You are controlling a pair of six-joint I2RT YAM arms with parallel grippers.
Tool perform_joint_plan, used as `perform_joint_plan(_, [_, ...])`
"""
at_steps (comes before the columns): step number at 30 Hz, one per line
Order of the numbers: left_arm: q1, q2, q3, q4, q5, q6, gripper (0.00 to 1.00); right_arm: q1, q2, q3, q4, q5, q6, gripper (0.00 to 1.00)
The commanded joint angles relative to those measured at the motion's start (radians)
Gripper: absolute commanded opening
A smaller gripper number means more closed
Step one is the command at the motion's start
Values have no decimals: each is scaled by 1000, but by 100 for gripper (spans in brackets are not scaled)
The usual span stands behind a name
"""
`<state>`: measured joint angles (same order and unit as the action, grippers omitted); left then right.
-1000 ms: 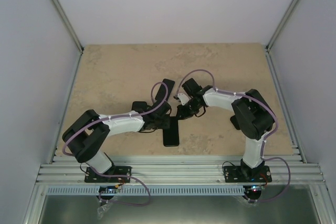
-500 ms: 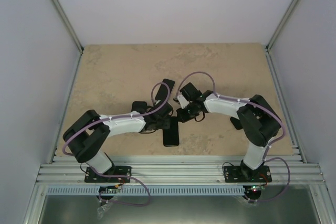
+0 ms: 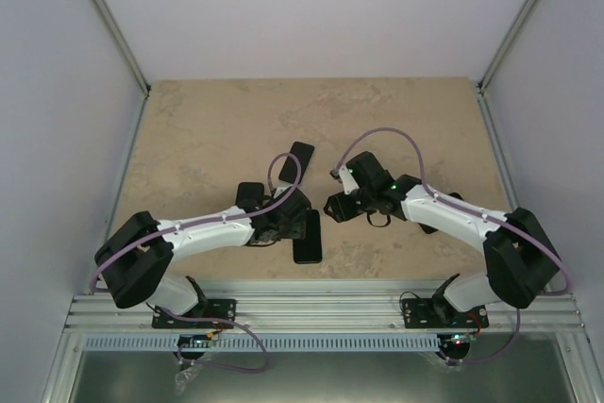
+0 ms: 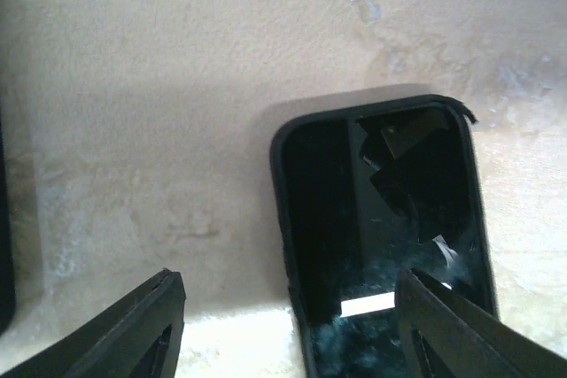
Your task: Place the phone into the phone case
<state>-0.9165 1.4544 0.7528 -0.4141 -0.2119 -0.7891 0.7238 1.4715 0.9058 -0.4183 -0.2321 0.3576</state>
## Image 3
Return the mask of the black phone case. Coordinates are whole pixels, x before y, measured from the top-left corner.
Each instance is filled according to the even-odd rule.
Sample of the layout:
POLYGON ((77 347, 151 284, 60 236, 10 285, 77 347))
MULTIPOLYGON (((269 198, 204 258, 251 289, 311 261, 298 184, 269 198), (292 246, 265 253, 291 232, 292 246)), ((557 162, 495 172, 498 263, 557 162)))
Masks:
POLYGON ((413 215, 413 221, 427 234, 442 231, 454 238, 463 239, 467 233, 467 223, 462 213, 457 214, 457 211, 448 205, 422 203, 413 215))

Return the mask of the white-edged black phone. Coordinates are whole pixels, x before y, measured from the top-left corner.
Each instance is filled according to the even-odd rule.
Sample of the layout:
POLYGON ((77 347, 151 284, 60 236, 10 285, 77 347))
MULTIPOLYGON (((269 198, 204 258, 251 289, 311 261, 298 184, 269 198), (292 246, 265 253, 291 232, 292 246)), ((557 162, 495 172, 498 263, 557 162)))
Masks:
MULTIPOLYGON (((310 165, 315 147, 308 143, 294 142, 289 153, 297 158, 300 164, 301 176, 304 178, 306 171, 310 165)), ((297 167, 294 159, 288 156, 279 172, 278 180, 283 183, 293 184, 297 175, 297 167)))

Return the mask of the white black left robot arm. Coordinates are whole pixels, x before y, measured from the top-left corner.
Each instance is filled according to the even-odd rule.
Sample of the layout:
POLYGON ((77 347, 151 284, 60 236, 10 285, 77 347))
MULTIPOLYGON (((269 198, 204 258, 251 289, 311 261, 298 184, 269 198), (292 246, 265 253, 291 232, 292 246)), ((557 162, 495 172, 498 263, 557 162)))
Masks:
POLYGON ((149 304, 174 314, 186 327, 201 324, 208 299, 193 277, 171 275, 172 264, 215 249, 307 236, 310 200, 293 188, 271 196, 263 191, 256 185, 235 205, 189 219, 157 220, 148 211, 132 215, 94 256, 115 306, 149 304))

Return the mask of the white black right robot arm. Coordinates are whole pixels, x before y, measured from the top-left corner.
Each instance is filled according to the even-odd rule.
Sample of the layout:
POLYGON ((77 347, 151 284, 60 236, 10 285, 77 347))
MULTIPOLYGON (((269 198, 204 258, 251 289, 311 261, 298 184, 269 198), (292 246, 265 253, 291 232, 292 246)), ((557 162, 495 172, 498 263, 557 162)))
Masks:
POLYGON ((431 234, 443 232, 480 252, 483 271, 456 274, 432 297, 433 315, 454 327, 467 312, 504 302, 527 308, 560 271, 560 258, 534 214, 486 210, 436 191, 420 178, 393 178, 371 152, 362 152, 331 172, 343 186, 324 212, 338 223, 380 213, 388 221, 412 222, 431 234))

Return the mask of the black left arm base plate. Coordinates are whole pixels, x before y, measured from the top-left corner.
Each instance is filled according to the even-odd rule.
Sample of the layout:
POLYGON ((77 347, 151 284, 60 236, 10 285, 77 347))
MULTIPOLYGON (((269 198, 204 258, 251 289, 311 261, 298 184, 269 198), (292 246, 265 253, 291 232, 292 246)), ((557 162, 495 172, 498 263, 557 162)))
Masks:
POLYGON ((175 319, 168 315, 164 310, 155 307, 151 327, 155 329, 211 329, 225 330, 233 329, 233 326, 226 323, 226 320, 234 321, 237 309, 235 299, 214 299, 211 298, 205 305, 198 304, 190 311, 183 314, 187 318, 219 318, 219 322, 191 322, 175 319))

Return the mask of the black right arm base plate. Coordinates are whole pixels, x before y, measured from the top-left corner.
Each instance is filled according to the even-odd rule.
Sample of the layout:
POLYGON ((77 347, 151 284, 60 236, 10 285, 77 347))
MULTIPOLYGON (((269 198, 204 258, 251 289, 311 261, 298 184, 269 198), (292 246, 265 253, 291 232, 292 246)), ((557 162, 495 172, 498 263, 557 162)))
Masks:
POLYGON ((399 308, 405 328, 487 328, 490 325, 486 308, 479 306, 467 312, 438 311, 431 298, 411 292, 399 296, 399 308))

